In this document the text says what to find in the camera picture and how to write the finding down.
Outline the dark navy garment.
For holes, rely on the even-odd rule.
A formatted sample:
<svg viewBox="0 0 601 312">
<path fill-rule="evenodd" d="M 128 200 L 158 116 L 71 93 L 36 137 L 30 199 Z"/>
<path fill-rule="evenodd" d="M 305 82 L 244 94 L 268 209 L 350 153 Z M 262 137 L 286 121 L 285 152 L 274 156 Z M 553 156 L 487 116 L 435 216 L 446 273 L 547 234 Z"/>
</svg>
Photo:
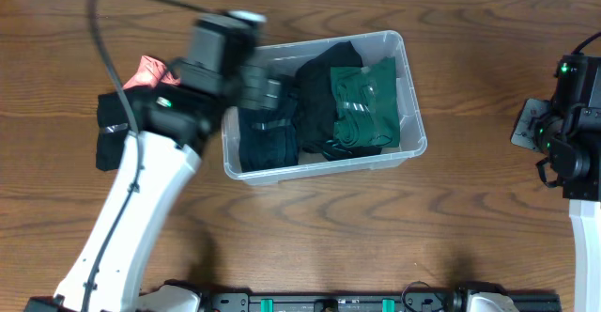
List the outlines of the dark navy garment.
<svg viewBox="0 0 601 312">
<path fill-rule="evenodd" d="M 297 101 L 284 99 L 275 110 L 239 108 L 239 163 L 243 172 L 298 164 L 299 148 L 292 118 Z"/>
</svg>

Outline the black shirt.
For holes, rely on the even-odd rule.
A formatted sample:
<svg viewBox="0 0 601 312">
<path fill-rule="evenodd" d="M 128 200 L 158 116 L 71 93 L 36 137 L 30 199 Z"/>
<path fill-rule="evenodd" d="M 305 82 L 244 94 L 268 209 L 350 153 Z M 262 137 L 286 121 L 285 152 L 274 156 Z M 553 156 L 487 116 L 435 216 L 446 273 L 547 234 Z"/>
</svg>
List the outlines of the black shirt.
<svg viewBox="0 0 601 312">
<path fill-rule="evenodd" d="M 334 138 L 337 112 L 331 92 L 333 67 L 362 67 L 362 58 L 350 41 L 334 44 L 296 71 L 295 87 L 299 95 L 293 123 L 300 149 L 321 154 L 328 161 L 379 155 L 381 148 L 346 148 Z"/>
</svg>

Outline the clear plastic storage bin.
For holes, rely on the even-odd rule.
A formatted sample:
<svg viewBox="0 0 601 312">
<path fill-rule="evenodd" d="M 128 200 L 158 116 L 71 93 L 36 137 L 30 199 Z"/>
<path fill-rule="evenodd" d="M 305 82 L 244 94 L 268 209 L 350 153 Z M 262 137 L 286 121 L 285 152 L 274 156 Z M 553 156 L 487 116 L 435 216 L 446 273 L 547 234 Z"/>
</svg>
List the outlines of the clear plastic storage bin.
<svg viewBox="0 0 601 312">
<path fill-rule="evenodd" d="M 339 42 L 349 41 L 362 56 L 366 65 L 373 65 L 384 57 L 396 60 L 397 113 L 400 119 L 400 145 L 385 148 L 379 155 L 327 161 L 320 154 L 300 154 L 294 166 L 244 172 L 239 162 L 239 116 L 232 108 L 226 112 L 222 126 L 223 169 L 230 179 L 249 185 L 265 185 L 281 180 L 325 176 L 364 169 L 397 167 L 407 159 L 421 156 L 427 149 L 427 137 L 419 103 L 409 68 L 406 47 L 402 36 L 393 31 L 379 31 L 359 35 L 288 42 L 262 46 L 258 49 L 262 61 L 286 75 L 292 75 L 307 61 Z"/>
</svg>

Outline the coral orange shirt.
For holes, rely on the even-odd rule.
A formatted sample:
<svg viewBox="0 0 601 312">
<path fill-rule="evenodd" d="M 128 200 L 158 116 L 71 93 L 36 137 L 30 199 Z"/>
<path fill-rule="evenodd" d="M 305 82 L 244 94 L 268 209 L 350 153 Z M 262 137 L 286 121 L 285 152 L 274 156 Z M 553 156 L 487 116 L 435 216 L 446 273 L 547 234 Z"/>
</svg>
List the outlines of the coral orange shirt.
<svg viewBox="0 0 601 312">
<path fill-rule="evenodd" d="M 159 83 L 177 86 L 180 79 L 176 78 L 172 72 L 168 72 L 166 65 L 160 59 L 142 55 L 136 73 L 124 84 L 123 88 L 129 89 L 135 86 L 155 87 Z"/>
</svg>

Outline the dark green garment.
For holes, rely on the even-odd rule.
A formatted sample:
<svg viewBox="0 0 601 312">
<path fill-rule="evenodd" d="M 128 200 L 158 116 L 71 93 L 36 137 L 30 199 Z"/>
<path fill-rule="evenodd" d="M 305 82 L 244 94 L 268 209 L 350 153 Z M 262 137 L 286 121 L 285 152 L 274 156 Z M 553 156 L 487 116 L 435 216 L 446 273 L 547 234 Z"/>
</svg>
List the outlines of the dark green garment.
<svg viewBox="0 0 601 312">
<path fill-rule="evenodd" d="M 346 148 L 394 148 L 400 143 L 396 60 L 331 69 L 337 119 L 333 135 Z"/>
</svg>

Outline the black garment with tape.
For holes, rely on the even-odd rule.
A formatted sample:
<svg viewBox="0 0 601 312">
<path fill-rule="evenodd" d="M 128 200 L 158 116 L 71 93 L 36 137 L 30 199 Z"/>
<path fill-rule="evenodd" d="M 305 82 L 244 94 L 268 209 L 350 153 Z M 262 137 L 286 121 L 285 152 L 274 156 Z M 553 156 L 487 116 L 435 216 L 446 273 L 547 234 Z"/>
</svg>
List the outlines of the black garment with tape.
<svg viewBox="0 0 601 312">
<path fill-rule="evenodd" d="M 130 126 L 116 92 L 98 96 L 97 123 L 96 167 L 101 171 L 118 169 Z"/>
</svg>

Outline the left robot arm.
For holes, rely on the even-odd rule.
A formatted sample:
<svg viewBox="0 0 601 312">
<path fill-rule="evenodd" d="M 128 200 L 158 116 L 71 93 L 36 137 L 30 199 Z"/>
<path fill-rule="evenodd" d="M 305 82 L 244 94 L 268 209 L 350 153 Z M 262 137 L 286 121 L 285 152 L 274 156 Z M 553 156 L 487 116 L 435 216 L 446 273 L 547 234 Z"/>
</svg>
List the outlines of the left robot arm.
<svg viewBox="0 0 601 312">
<path fill-rule="evenodd" d="M 257 65 L 229 76 L 183 64 L 177 86 L 123 91 L 137 129 L 128 133 L 116 179 L 92 232 L 50 297 L 28 311 L 200 311 L 203 296 L 178 281 L 151 293 L 140 288 L 166 216 L 195 175 L 209 138 L 232 106 L 276 107 L 282 83 Z"/>
</svg>

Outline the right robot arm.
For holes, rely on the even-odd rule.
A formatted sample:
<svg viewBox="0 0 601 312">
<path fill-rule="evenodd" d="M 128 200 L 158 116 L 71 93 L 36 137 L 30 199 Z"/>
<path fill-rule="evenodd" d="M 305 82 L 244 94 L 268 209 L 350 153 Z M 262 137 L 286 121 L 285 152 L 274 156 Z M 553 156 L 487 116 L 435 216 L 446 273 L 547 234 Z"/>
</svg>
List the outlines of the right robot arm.
<svg viewBox="0 0 601 312">
<path fill-rule="evenodd" d="M 576 253 L 576 311 L 600 310 L 600 59 L 559 61 L 551 99 L 527 99 L 511 143 L 538 152 L 539 179 L 569 201 Z"/>
</svg>

